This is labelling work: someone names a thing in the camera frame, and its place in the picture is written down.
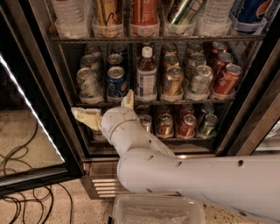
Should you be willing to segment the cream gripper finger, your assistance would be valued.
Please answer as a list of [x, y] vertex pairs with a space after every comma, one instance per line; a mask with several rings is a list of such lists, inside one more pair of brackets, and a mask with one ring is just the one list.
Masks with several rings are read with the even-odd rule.
[[71, 108], [74, 118], [84, 123], [91, 130], [100, 130], [102, 112], [98, 108]]
[[121, 106], [129, 109], [134, 108], [134, 91], [132, 89], [129, 90], [127, 95], [122, 99]]

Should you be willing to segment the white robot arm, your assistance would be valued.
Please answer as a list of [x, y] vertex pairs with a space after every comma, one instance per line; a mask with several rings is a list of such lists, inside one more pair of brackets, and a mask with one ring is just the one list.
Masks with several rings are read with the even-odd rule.
[[198, 157], [179, 159], [146, 131], [132, 108], [133, 92], [119, 107], [72, 107], [76, 120], [100, 130], [119, 155], [117, 178], [132, 193], [182, 195], [269, 224], [280, 223], [280, 157]]

